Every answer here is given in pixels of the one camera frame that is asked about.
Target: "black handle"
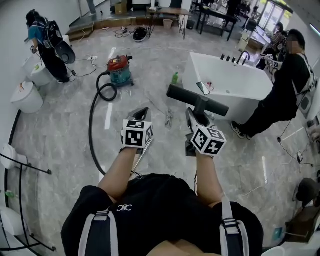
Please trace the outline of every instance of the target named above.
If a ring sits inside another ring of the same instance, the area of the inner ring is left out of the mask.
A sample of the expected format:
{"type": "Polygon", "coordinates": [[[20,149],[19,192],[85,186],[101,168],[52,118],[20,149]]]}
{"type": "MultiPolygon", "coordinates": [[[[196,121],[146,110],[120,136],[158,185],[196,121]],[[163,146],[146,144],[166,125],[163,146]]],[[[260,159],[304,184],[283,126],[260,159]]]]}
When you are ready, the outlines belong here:
{"type": "Polygon", "coordinates": [[[166,93],[169,98],[175,99],[180,102],[187,103],[189,105],[195,106],[201,102],[205,104],[205,110],[212,113],[218,114],[225,117],[229,111],[229,107],[225,106],[219,102],[209,99],[205,96],[199,95],[192,91],[177,87],[170,84],[169,89],[166,93]]]}

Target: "freestanding bathtub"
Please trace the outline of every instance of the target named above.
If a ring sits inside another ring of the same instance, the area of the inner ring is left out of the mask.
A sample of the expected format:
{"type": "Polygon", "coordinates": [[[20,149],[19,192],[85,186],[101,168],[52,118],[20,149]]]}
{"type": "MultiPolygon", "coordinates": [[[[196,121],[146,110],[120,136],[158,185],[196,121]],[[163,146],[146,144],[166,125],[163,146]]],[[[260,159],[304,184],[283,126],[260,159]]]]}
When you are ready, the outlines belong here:
{"type": "Polygon", "coordinates": [[[215,118],[243,124],[271,92],[273,84],[263,70],[240,63],[191,52],[182,77],[183,87],[204,95],[197,83],[211,82],[213,89],[208,87],[210,94],[206,97],[229,107],[225,117],[215,114],[215,118]]]}

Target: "black shoe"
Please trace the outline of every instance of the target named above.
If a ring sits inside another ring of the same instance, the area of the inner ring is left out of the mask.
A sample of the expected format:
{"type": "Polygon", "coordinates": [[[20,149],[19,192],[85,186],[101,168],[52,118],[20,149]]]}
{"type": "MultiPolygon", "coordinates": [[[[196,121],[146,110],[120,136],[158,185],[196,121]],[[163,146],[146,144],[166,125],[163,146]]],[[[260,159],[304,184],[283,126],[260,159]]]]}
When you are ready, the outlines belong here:
{"type": "Polygon", "coordinates": [[[240,124],[238,124],[238,123],[235,122],[235,121],[232,121],[232,122],[230,123],[230,125],[231,125],[232,130],[235,132],[235,134],[236,134],[240,139],[244,139],[244,138],[245,138],[246,135],[240,131],[240,127],[241,127],[240,124]]]}

